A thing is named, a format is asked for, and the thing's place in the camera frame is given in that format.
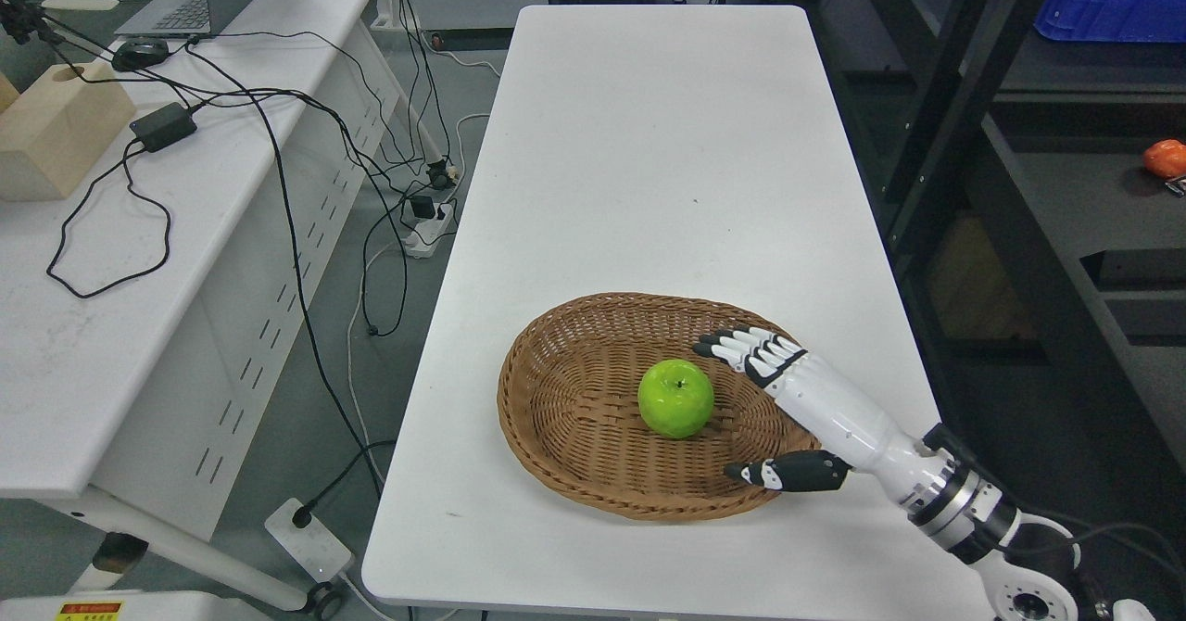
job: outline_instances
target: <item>orange object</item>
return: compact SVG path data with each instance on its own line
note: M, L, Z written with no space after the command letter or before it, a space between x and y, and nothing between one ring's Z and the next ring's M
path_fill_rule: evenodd
M1144 168L1166 181L1186 177L1186 143L1162 139L1144 151Z

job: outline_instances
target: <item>green apple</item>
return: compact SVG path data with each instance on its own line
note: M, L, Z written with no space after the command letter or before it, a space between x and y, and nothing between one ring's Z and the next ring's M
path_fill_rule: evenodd
M638 384L638 409L658 434L687 438L713 415L713 384L690 360L661 360Z

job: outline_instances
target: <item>blue plastic crate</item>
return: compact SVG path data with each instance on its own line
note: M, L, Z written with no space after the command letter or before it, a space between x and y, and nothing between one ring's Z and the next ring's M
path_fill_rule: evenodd
M1186 0L1046 0L1038 33L1064 41L1186 41Z

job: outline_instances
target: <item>yellow sticker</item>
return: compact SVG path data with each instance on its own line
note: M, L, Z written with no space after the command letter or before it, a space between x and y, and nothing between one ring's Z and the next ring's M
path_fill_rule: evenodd
M68 602L53 621L119 621L122 602Z

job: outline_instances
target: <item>white cable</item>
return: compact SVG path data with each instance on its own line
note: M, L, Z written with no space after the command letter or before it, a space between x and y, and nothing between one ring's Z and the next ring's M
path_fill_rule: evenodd
M355 584L353 580L351 580L349 576L343 575L342 580L343 580L343 582L346 583L347 587L350 587L351 591L355 591L355 595L358 596L358 600L363 601L363 604L366 606L366 609L370 609L371 612L375 613L375 616L384 619L385 621L403 621L401 619L391 619L387 614L383 614L382 612L380 612L378 608L375 607L375 604L371 603L371 601L368 600L365 595L363 595L363 593L358 588L358 584Z
M375 607L375 604L371 603L371 601L366 598L366 596L363 594L362 589L358 588L358 584L355 584L353 580L351 580L349 576L343 575L342 580L346 583L347 587L350 587L351 591L355 591L355 595L358 596L358 600L363 601L363 604L365 604L368 609L370 609L371 612L374 612L376 616L378 616L381 619L385 619L387 621L401 621L401 620L397 620L397 619L391 619L387 614L383 614L382 612L380 612L378 608ZM436 617L434 621L448 621L458 612L461 612L461 609L449 609L445 614L442 614L439 617Z
M453 194L457 194L458 188L461 187L461 183L465 181L465 142L461 141L461 123L471 119L489 119L489 117L490 114L470 114L466 117L458 119L457 124L453 126L453 134L457 135L457 152L458 155L461 155L461 171L458 172L457 183L455 185L453 185L453 190L451 190L449 193L445 196L444 199L445 201L448 201L449 198L453 198Z
M438 51L436 49L433 49L432 43L425 41L425 33L419 32L419 34L420 34L420 43L423 44L433 53L436 53L438 56L448 56L449 58L453 58L453 63L457 63L463 68L490 68L490 71L495 72L495 76L497 76L498 78L503 77L503 72L495 69L495 65L487 63L486 60L479 60L478 63L463 62L461 58L458 58L452 51Z
M353 346L353 329L355 322L358 320L358 312L363 308L363 284L365 282L366 271L370 265L377 261L380 255L385 254L391 245L397 244L398 241L391 241L390 244L383 245L378 252L371 255L370 261L363 267L363 276L358 280L358 303L355 305L355 314L350 316L350 325L346 326L346 384L350 388L350 401L355 402L355 414L358 415L358 425L363 431L363 442L370 443L370 434L366 431L366 420L363 418L363 410L358 405L358 396L355 392L355 346ZM383 474L378 472L378 465L375 463L375 450L368 450L366 456L370 459L371 465L375 467L375 474L378 475L380 481L385 485L387 480L383 479Z

